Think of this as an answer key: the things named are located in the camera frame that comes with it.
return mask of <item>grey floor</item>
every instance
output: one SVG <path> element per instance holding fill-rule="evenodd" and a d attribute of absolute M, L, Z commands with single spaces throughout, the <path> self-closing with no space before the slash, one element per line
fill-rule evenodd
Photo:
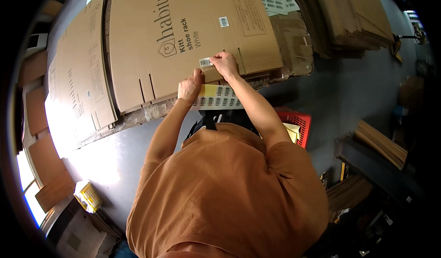
<path fill-rule="evenodd" d="M 413 35 L 408 18 L 394 2 L 381 1 L 394 33 Z M 312 116 L 306 149 L 317 175 L 328 170 L 331 181 L 338 180 L 340 165 L 333 160 L 334 140 L 353 131 L 360 119 L 390 136 L 390 115 L 396 105 L 400 82 L 416 72 L 415 42 L 403 40 L 400 54 L 403 65 L 386 49 L 367 52 L 361 60 L 316 58 L 310 76 L 291 78 L 260 90 L 272 104 Z M 197 112 L 186 116 L 176 150 L 199 118 Z M 76 181 L 92 181 L 105 199 L 105 211 L 123 230 L 146 150 L 161 121 L 145 123 L 91 143 L 65 160 Z"/>

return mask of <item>left hand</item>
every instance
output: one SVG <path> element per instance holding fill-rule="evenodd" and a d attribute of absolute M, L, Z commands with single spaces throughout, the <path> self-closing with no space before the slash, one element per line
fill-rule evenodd
<path fill-rule="evenodd" d="M 185 79 L 178 86 L 178 99 L 193 104 L 201 92 L 204 72 L 200 68 L 195 68 L 193 75 Z"/>

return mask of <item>yellow paper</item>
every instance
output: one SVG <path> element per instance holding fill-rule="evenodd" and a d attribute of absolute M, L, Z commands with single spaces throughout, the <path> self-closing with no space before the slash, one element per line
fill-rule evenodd
<path fill-rule="evenodd" d="M 300 126 L 289 124 L 289 123 L 283 123 L 286 130 L 288 131 L 289 137 L 291 138 L 291 141 L 293 143 L 296 143 L 298 139 L 300 139 Z"/>

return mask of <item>window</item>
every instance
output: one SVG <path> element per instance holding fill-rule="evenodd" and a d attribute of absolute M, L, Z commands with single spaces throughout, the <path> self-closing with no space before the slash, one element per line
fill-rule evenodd
<path fill-rule="evenodd" d="M 40 226 L 46 218 L 46 213 L 41 209 L 35 195 L 40 191 L 34 173 L 29 165 L 26 153 L 21 151 L 17 156 L 19 164 L 20 182 L 22 184 L 23 197 L 27 201 L 30 211 L 38 226 Z"/>

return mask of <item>red plastic crate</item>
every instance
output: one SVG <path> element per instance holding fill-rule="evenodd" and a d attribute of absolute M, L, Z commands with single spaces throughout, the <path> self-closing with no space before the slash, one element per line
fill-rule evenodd
<path fill-rule="evenodd" d="M 308 141 L 309 127 L 311 125 L 311 116 L 306 113 L 300 112 L 287 112 L 276 110 L 280 117 L 280 120 L 284 123 L 294 124 L 300 126 L 300 139 L 296 141 L 297 145 L 306 148 L 306 142 Z"/>

